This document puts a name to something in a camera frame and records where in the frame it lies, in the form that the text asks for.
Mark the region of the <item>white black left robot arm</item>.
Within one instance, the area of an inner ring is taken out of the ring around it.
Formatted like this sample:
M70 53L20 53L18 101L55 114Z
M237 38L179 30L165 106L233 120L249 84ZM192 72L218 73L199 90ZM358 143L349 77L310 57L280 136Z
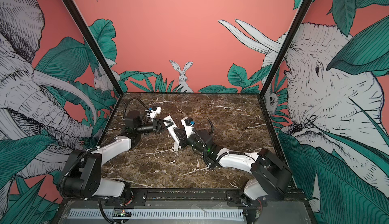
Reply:
M131 185L102 178L102 166L119 154L135 148L142 135L161 130L161 123L157 119L160 113L160 107L149 108L145 110L149 121L142 122L139 111L130 111L124 117L125 127L112 143L90 150L74 150L57 184L62 198L113 198L121 205L131 203L134 196Z

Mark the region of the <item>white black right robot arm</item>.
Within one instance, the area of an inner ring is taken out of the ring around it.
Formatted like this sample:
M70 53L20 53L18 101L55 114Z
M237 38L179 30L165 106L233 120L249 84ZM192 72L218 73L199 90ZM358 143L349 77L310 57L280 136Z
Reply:
M284 199L292 179L292 170L280 158L268 149L259 152L244 153L223 148L213 141L206 130L175 128L170 132L180 148L190 146L201 154L208 168L234 168L251 173L249 180L241 190L242 201L250 202L260 197Z

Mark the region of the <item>white remote control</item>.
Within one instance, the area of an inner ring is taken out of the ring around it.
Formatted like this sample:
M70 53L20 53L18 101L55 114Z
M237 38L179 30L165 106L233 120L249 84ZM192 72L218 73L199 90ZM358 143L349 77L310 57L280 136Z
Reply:
M163 120L168 132L174 139L174 151L177 152L181 148L180 140L177 136L177 133L174 131L177 128L177 125L175 124L173 118L170 115L165 117Z

